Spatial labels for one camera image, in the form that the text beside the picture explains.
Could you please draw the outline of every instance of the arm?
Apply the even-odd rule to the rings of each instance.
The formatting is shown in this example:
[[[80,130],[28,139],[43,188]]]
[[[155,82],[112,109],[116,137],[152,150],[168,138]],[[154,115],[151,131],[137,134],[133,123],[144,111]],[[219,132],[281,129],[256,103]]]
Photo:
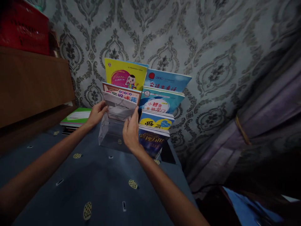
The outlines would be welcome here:
[[[0,216],[5,217],[8,222],[13,222],[83,137],[101,121],[107,109],[104,101],[96,104],[84,125],[42,154],[2,187],[0,189]]]
[[[124,143],[138,159],[175,225],[209,225],[204,216],[145,152],[138,141],[138,108],[124,123]]]

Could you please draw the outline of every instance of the blue book cover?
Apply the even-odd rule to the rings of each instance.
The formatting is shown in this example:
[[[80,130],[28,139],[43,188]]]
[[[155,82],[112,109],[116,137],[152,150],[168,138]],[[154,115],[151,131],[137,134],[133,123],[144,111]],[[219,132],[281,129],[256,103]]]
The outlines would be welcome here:
[[[148,126],[139,125],[139,143],[153,159],[157,157],[163,144],[169,139],[168,131],[153,129]]]
[[[169,130],[174,121],[175,119],[172,114],[160,114],[154,111],[142,109],[139,124]]]
[[[183,92],[191,79],[192,77],[188,75],[158,71],[149,68],[147,69],[144,85],[154,88]]]
[[[144,86],[139,102],[139,111],[147,109],[172,114],[184,98],[185,95],[180,92],[169,92],[164,89]]]

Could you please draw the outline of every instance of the gray patterned wallpaper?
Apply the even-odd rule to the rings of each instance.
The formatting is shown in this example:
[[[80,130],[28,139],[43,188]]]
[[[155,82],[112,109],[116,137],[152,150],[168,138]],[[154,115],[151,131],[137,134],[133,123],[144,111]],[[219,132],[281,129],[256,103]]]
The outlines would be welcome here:
[[[171,141],[182,162],[231,119],[300,31],[298,0],[30,0],[70,62],[76,99],[102,100],[104,58],[189,74]]]

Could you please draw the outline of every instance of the forearm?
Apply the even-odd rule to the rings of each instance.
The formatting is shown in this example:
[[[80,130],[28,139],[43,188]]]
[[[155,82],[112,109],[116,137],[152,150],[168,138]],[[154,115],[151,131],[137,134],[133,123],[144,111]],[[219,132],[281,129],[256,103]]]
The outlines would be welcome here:
[[[0,213],[15,219],[92,126],[83,125],[42,154],[0,189]]]
[[[175,225],[209,225],[199,210],[144,150],[133,153]]]

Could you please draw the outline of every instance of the curtain tie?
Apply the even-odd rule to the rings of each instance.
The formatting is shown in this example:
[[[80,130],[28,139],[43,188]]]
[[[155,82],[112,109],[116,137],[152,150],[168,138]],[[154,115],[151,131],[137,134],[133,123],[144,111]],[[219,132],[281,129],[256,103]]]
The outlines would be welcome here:
[[[251,142],[250,142],[250,140],[249,140],[249,138],[248,138],[248,136],[247,136],[247,134],[246,134],[246,133],[244,132],[244,130],[242,129],[241,124],[240,124],[240,122],[239,122],[239,119],[238,119],[238,116],[237,116],[237,115],[236,115],[236,117],[235,117],[235,123],[236,123],[236,125],[237,125],[239,131],[241,132],[241,134],[242,134],[242,136],[243,136],[243,138],[244,138],[244,140],[245,140],[245,143],[246,143],[247,145],[252,145]]]

